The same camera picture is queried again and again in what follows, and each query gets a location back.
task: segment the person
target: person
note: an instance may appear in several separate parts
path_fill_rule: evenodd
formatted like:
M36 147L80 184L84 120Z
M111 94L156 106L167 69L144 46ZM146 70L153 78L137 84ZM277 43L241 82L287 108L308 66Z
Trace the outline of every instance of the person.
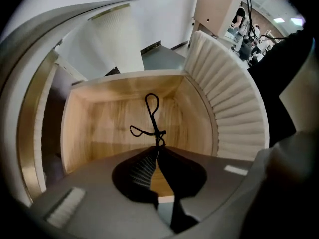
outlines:
M255 30L255 34L253 33L253 31L251 31L249 33L249 38L251 39L252 42L257 44L258 43L257 38L259 38L259 36L260 36L260 27L258 24L255 24L255 25L253 25L253 28Z
M250 64L252 66L256 65L260 60L262 60L264 58L264 55L261 53L258 53L256 55L253 56L253 58L250 60Z
M236 12L236 16L234 17L232 23L234 24L234 29L235 28L240 28L241 27L241 23L243 18L246 15L245 9L243 8L243 3L240 3L240 7L238 8L237 12Z
M236 35L237 31L240 29L243 23L243 19L245 18L245 9L242 7L242 2L240 3L240 7L238 8L236 15L228 28L227 32L232 35Z
M266 37L262 36L260 41L261 43L257 43L257 45L252 49L251 54L254 54L255 52L256 54L262 53L269 46Z

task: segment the black fabric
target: black fabric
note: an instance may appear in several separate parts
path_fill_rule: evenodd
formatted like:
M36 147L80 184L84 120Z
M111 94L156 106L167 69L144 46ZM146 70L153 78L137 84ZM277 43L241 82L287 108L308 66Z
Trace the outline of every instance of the black fabric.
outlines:
M317 233L319 131L276 144L240 239L311 238Z
M158 159L160 170L175 193L175 198L194 197L204 186L206 170L196 162L161 147Z
M261 53L261 50L257 46L255 46L253 48L253 50L251 51L251 54L254 54L255 52L256 52L256 54L259 54L259 53Z
M112 180L115 187L130 200L142 203L153 203L155 207L157 207L158 195L149 190L148 187L136 183L137 181L132 177L132 171L134 171L137 164L140 164L141 161L148 156L155 162L155 147L150 147L142 153L118 164L112 172Z
M258 63L258 60L256 57L253 57L251 60L250 60L250 64L252 65L256 65Z
M106 75L104 76L109 76L109 75L114 75L114 74L120 74L121 72L119 71L119 69L117 67L114 67L110 72L108 72Z
M259 63L248 69L265 104L270 147L296 132L279 95L304 63L312 42L313 38L308 29L297 31L276 44Z
M160 170L175 196L170 227L179 233L198 223L195 218L185 214L180 200L196 196L205 184L207 174L201 165L165 147L151 147L118 164L112 173L113 183L130 200L153 203L157 208L158 195L150 190L157 152Z
M237 10L236 16L234 17L234 19L233 19L233 21L232 21L234 24L237 22L237 16L240 16L240 17L242 17L242 18L244 19L244 17L245 17L245 10L244 10L244 8L239 8L239 9Z
M252 44L249 39L244 39L239 50L239 57L242 60L248 60L252 50Z

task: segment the black cloth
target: black cloth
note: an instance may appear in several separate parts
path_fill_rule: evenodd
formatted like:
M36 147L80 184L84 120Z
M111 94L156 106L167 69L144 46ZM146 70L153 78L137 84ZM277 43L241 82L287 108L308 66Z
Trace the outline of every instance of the black cloth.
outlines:
M153 203L155 208L158 206L158 195L150 190L150 184L156 168L157 152L155 147L150 147L118 164L112 173L113 183L123 195L135 202ZM206 170L165 147L159 148L158 164L174 191L170 227L175 233L179 233L198 223L195 218L185 213L180 200L196 196L207 180Z
M261 53L261 50L257 46L255 46L253 50L251 51L251 54L254 54L254 52L256 52L256 54L259 54Z
M240 47L240 50L238 52L240 59L241 60L248 60L250 53L251 53L251 50L252 50L251 41L249 39L244 39L243 43Z
M244 10L244 8L239 8L239 9L237 10L236 16L234 17L234 19L233 19L233 21L232 21L234 24L237 22L237 16L242 17L242 18L244 19L244 17L245 17L245 10Z
M279 95L301 68L312 43L312 32L304 28L276 44L259 63L248 69L265 104L270 147L296 132Z
M258 63L258 60L256 57L253 57L251 60L250 60L250 64L252 64L253 66L256 65Z

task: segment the white pleated fabric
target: white pleated fabric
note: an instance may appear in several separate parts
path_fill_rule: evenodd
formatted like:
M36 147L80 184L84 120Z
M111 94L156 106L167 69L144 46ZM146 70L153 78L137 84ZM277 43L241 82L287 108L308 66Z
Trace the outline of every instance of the white pleated fabric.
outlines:
M259 90L236 54L211 36L194 33L184 69L209 100L218 127L218 157L254 160L269 147Z
M103 52L121 73L143 71L141 39L131 8L112 11L91 20Z

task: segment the black cable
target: black cable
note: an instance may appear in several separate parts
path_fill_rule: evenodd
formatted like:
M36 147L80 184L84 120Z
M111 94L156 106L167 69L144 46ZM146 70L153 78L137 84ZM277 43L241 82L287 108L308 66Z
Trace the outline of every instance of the black cable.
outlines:
M267 40L260 40L261 37L266 37L268 38L269 40L285 40L286 38L285 37L269 37L269 36L266 36L266 35L261 35L260 37L257 37L256 35L256 31L255 31L255 28L253 27L253 20L251 18L251 12L252 12L252 3L251 3L251 0L247 0L247 8L248 8L248 16L249 16L249 29L248 29L248 38L250 38L250 40L253 42L255 39L261 44L262 41L267 41Z
M249 29L248 29L248 38L253 42L255 39L261 43L260 39L256 35L255 28L253 27L253 20L251 18L251 12L252 12L252 3L251 0L247 0L247 8L248 8L248 16L249 16Z
M260 38L263 36L268 38L268 40L286 40L287 39L286 37L270 37L270 36L266 36L264 34L261 35Z
M149 106L149 103L148 103L148 96L154 96L156 98L156 101L157 101L156 108L154 109L154 111L152 113L151 113L150 106ZM163 141L163 144L161 146L165 146L165 141L163 139L163 136L166 134L166 131L165 130L164 131L159 131L159 129L158 129L157 125L156 125L156 121L154 119L154 114L159 108L160 100L159 100L158 96L153 94L153 93L148 93L145 96L144 99L145 99L146 107L148 109L148 112L149 112L149 115L150 115L150 118L151 118L151 122L152 122L152 125L153 125L153 128L154 128L154 133L149 133L149 132L146 132L146 131L142 131L142 130L138 129L137 127L133 126L133 125L130 126L130 132L135 137L140 137L142 134L146 134L148 136L155 136L155 145L156 145L156 147L159 146L159 142L160 141ZM132 132L132 128L134 128L135 130L140 132L140 134L138 134L138 135L134 134Z

